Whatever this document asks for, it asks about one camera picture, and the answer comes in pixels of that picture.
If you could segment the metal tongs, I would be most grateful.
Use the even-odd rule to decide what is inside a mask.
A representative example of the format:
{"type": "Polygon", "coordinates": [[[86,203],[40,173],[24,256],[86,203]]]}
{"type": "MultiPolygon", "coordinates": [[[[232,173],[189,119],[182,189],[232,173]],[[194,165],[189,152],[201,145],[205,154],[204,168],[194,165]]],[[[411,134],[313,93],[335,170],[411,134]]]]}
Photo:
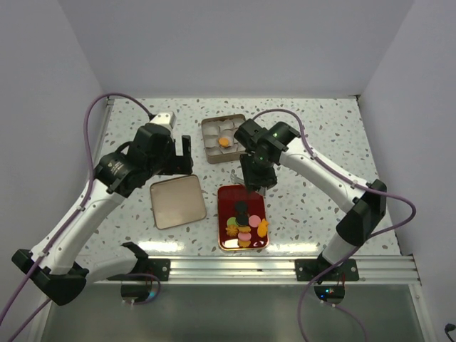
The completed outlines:
{"type": "MultiPolygon", "coordinates": [[[[234,185],[245,186],[244,180],[237,176],[235,170],[231,170],[231,172],[230,172],[230,180],[231,180],[231,182],[234,185]]],[[[264,197],[266,195],[266,188],[260,187],[259,189],[255,190],[255,192],[264,197]]]]}

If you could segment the black sandwich cookie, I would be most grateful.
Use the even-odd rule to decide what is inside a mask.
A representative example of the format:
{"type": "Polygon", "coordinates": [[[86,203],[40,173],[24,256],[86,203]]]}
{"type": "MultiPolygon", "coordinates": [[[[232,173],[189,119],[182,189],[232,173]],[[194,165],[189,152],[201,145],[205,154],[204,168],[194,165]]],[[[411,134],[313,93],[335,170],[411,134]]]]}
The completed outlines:
{"type": "Polygon", "coordinates": [[[235,218],[239,227],[249,226],[249,215],[247,213],[239,213],[235,218]]]}
{"type": "Polygon", "coordinates": [[[248,204],[245,201],[238,201],[235,203],[234,208],[238,213],[245,213],[248,211],[248,204]]]}

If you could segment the orange round cookie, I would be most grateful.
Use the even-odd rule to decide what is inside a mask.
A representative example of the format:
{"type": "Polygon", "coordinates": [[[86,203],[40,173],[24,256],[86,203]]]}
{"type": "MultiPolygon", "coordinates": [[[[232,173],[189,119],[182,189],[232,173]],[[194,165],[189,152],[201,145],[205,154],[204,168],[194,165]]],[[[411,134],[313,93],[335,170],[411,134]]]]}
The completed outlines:
{"type": "Polygon", "coordinates": [[[227,138],[220,138],[218,139],[218,143],[223,148],[228,148],[231,146],[231,141],[227,138]]]}

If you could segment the green round cookie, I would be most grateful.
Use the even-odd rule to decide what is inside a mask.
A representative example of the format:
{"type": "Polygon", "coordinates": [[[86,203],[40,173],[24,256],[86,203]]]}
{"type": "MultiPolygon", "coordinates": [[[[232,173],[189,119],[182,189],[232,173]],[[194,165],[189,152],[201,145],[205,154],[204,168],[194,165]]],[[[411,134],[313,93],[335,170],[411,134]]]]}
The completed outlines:
{"type": "Polygon", "coordinates": [[[238,227],[237,221],[235,217],[230,217],[227,220],[227,227],[238,227]]]}

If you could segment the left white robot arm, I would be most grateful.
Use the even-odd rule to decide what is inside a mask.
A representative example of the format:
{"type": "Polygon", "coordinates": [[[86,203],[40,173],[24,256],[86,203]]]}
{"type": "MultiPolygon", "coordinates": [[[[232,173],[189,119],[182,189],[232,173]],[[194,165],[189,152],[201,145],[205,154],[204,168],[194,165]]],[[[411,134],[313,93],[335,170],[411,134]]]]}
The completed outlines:
{"type": "Polygon", "coordinates": [[[147,276],[148,255],[126,242],[106,261],[81,266],[76,258],[105,218],[136,189],[156,175],[189,175],[191,137],[182,136],[183,154],[176,153],[171,128],[147,123],[131,141],[102,156],[81,195],[57,227],[33,249],[20,249],[11,260],[47,297],[64,306],[97,281],[127,274],[147,276]]]}

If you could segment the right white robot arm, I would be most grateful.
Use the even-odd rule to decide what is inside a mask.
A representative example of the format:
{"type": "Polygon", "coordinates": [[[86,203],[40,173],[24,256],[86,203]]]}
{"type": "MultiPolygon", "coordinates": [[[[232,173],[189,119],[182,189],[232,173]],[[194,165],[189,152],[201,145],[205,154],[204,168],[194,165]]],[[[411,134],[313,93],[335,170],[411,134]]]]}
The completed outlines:
{"type": "Polygon", "coordinates": [[[342,258],[361,247],[384,218],[386,199],[382,194],[386,185],[380,180],[350,178],[344,169],[306,147],[301,141],[303,135],[284,122],[266,129],[248,119],[234,137],[245,149],[239,160],[247,190],[274,187],[274,166],[283,166],[317,186],[344,212],[333,238],[307,269],[312,276],[335,279],[343,271],[342,258]]]}

